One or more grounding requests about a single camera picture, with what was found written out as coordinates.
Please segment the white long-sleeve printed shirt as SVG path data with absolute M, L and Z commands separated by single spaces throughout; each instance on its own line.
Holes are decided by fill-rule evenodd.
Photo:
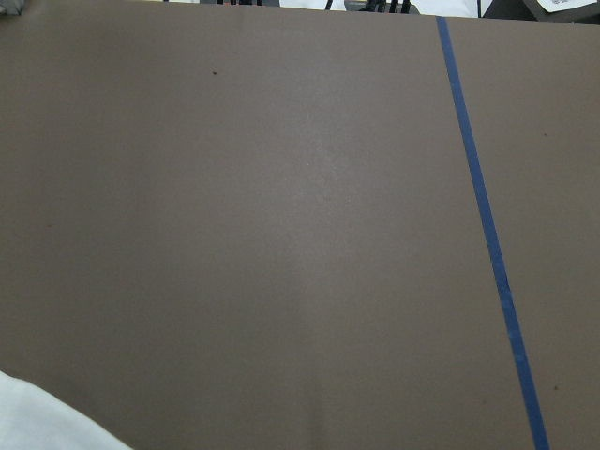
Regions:
M 1 374 L 3 449 L 127 449 L 95 421 L 47 391 Z

